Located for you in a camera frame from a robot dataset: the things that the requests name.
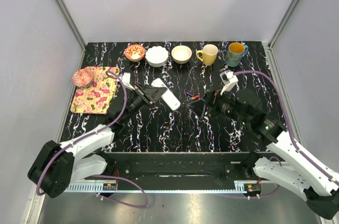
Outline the white remote control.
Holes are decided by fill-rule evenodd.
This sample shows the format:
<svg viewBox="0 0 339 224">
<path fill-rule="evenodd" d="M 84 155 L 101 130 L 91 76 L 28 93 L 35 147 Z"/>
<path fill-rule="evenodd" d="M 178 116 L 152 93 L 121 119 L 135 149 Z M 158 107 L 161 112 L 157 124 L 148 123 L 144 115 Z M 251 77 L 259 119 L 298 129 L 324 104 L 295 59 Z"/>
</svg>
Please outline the white remote control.
<svg viewBox="0 0 339 224">
<path fill-rule="evenodd" d="M 160 78 L 156 78 L 151 83 L 151 86 L 166 88 L 166 92 L 161 96 L 161 98 L 172 111 L 175 111 L 180 107 L 181 102 L 177 99 L 177 97 L 172 93 L 172 91 L 166 86 L 166 84 Z"/>
</svg>

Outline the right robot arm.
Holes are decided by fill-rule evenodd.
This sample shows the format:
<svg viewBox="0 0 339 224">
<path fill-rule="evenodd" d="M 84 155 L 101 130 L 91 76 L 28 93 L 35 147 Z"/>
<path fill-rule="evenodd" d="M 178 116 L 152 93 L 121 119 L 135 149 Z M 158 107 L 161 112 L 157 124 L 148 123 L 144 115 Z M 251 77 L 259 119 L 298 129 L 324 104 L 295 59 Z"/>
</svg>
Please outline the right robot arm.
<svg viewBox="0 0 339 224">
<path fill-rule="evenodd" d="M 220 114 L 239 122 L 253 141 L 285 160 L 292 169 L 253 155 L 242 161 L 241 174 L 274 182 L 302 198 L 318 216 L 331 220 L 338 213 L 338 172 L 323 164 L 276 118 L 263 111 L 262 100 L 250 89 L 235 97 L 215 90 L 188 103 L 199 118 Z"/>
</svg>

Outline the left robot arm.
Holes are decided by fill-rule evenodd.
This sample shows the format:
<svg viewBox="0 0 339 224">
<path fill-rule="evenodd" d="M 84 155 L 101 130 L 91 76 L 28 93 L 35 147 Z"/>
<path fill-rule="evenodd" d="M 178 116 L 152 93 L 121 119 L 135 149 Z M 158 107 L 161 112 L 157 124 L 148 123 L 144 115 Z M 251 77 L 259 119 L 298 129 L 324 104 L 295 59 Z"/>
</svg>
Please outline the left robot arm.
<svg viewBox="0 0 339 224">
<path fill-rule="evenodd" d="M 55 198 L 72 182 L 96 175 L 109 179 L 114 175 L 114 165 L 97 150 L 111 144 L 131 116 L 143 106 L 154 104 L 167 91 L 163 83 L 136 84 L 122 90 L 123 97 L 109 104 L 104 124 L 69 141 L 51 140 L 43 145 L 28 171 L 28 179 L 37 186 L 37 195 Z"/>
</svg>

